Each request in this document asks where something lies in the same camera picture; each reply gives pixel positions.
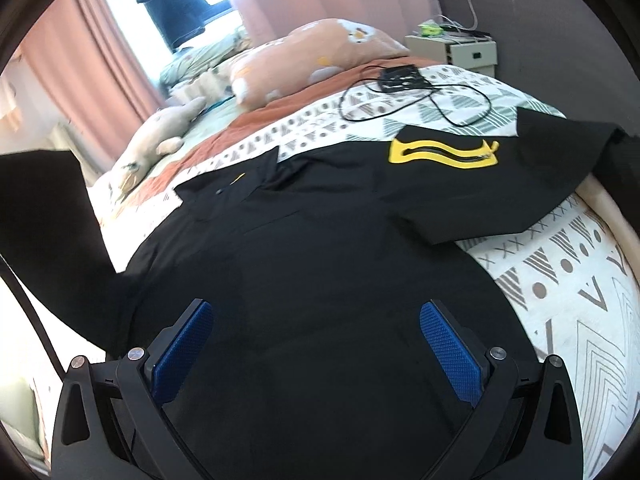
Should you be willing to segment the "black shirt with yellow stripes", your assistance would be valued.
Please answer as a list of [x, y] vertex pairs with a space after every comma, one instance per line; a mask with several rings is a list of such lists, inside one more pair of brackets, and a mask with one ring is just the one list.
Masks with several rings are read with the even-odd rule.
[[[523, 233], [595, 177], [639, 221], [639, 141], [518, 110], [516, 133], [407, 126], [290, 159], [276, 150], [180, 184], [180, 205], [117, 272], [75, 157], [1, 159], [1, 253], [103, 364], [67, 375], [61, 479], [576, 479], [570, 378], [539, 359], [464, 240]], [[194, 299], [214, 326], [175, 400], [150, 345]], [[488, 362], [477, 407], [425, 341], [440, 301]]]

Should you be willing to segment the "patterned white duvet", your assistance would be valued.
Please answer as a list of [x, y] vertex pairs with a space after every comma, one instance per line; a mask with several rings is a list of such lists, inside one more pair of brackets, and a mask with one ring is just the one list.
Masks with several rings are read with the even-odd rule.
[[218, 318], [170, 420], [217, 479], [415, 479], [471, 411], [422, 336], [439, 299], [517, 359], [559, 353], [584, 475], [639, 411], [639, 142], [501, 82], [447, 77], [392, 113], [368, 89], [245, 114], [164, 171], [172, 211], [116, 271], [76, 162], [50, 154], [24, 272], [111, 356], [194, 298]]

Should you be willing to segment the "beige seal plush toy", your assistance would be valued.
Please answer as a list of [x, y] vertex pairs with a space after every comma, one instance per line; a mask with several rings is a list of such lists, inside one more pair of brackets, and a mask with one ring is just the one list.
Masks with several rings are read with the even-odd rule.
[[186, 104], [168, 106], [154, 113], [134, 134], [114, 163], [111, 186], [121, 200], [165, 156], [183, 146], [183, 136], [206, 109], [206, 99], [198, 96]]

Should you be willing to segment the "light green crumpled blanket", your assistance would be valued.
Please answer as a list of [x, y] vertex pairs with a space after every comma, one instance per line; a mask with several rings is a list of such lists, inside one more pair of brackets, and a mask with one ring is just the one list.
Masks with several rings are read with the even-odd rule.
[[250, 35], [245, 26], [240, 25], [235, 27], [231, 34], [212, 44], [180, 49], [160, 72], [160, 84], [166, 89], [171, 89], [176, 84], [193, 80], [206, 70], [215, 68], [247, 50], [251, 45]]

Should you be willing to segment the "orange floral pillow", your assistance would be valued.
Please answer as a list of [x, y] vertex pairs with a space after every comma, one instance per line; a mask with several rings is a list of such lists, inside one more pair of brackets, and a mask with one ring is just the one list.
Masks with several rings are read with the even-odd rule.
[[408, 54], [371, 25], [325, 18], [243, 52], [230, 64], [229, 78], [239, 106], [257, 110], [351, 68]]

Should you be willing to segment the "left pink curtain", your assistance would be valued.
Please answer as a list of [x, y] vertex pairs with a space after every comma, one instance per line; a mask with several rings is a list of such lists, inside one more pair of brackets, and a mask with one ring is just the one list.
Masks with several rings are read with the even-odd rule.
[[54, 0], [21, 42], [26, 62], [105, 171], [164, 100], [107, 0]]

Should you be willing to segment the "white bedside table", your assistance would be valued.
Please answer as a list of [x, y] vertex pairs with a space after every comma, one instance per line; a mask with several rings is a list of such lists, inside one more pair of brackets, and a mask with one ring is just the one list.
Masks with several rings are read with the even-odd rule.
[[498, 65], [497, 44], [491, 36], [472, 36], [445, 32], [440, 36], [405, 36], [405, 45], [413, 56], [428, 58], [478, 74], [495, 77]]

